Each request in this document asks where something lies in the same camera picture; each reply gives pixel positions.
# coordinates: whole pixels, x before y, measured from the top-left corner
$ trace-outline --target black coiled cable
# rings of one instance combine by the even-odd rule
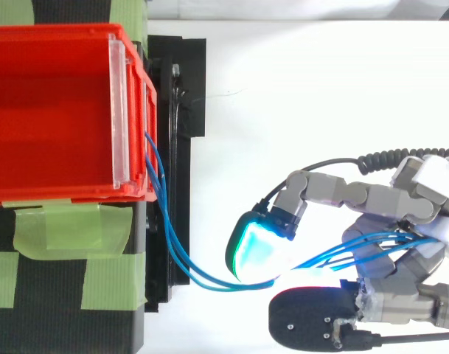
[[[369,153],[358,158],[358,169],[362,175],[381,170],[396,168],[401,161],[408,156],[417,156],[422,158],[425,155],[438,155],[449,157],[449,149],[396,149],[382,151],[381,153]]]
[[[381,153],[369,153],[365,156],[360,156],[358,159],[332,159],[318,164],[312,164],[311,166],[305,167],[303,171],[311,171],[317,168],[329,166],[331,164],[344,164],[353,163],[358,166],[361,174],[366,176],[369,173],[388,170],[391,168],[397,168],[401,161],[408,156],[417,156],[422,158],[426,155],[437,155],[441,157],[449,157],[449,149],[396,149],[389,151],[382,151]],[[255,211],[265,212],[269,204],[270,199],[272,199],[281,189],[286,185],[286,181],[283,181],[278,186],[272,189],[267,196],[265,196],[257,205],[254,207]]]

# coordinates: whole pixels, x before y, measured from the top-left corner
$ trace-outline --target black cable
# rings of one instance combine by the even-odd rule
[[[326,166],[329,166],[331,164],[356,164],[356,165],[359,165],[360,162],[357,159],[351,159],[351,158],[348,158],[348,159],[331,159],[331,160],[326,160],[326,161],[323,161],[323,162],[319,162],[317,164],[312,164],[310,166],[307,166],[307,167],[301,169],[301,171],[312,171],[312,170],[315,170],[316,168],[326,167]],[[268,203],[270,201],[270,199],[272,199],[280,190],[283,189],[283,187],[285,187],[285,185],[286,185],[286,180],[284,180],[278,186],[273,188],[272,191],[269,192],[267,194],[267,196],[262,199],[262,202],[266,201]]]
[[[425,341],[447,341],[447,340],[449,340],[449,332],[415,334],[412,336],[380,337],[381,344],[421,343]]]
[[[362,175],[368,175],[372,172],[377,172],[381,170],[388,170],[392,168],[397,168],[401,161],[408,156],[416,156],[422,158],[425,155],[438,155],[441,157],[449,157],[449,149],[396,149],[389,151],[382,151],[381,153],[369,153],[365,156],[360,156],[358,159],[331,159],[317,164],[312,164],[308,167],[301,169],[301,171],[311,171],[317,168],[326,167],[331,164],[356,164]],[[266,197],[264,197],[261,202],[259,202],[254,210],[264,211],[270,200],[286,185],[286,181],[283,181],[278,186],[272,189]]]
[[[425,155],[449,157],[449,149],[396,149],[381,153],[369,153],[358,158],[358,169],[362,175],[367,175],[376,171],[396,168],[408,156],[422,158]]]

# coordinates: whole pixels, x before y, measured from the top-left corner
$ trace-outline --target green led light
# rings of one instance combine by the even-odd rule
[[[232,271],[241,281],[264,282],[288,270],[289,241],[257,222],[246,226],[235,249]]]

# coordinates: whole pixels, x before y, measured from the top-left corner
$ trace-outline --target red plastic bin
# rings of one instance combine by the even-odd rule
[[[155,200],[156,102],[120,25],[0,27],[0,203]]]

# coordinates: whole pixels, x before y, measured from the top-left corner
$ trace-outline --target black palm pad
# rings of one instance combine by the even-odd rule
[[[340,288],[294,288],[270,302],[268,327],[275,341],[285,347],[311,352],[338,352],[331,338],[334,319],[356,314],[353,295]]]

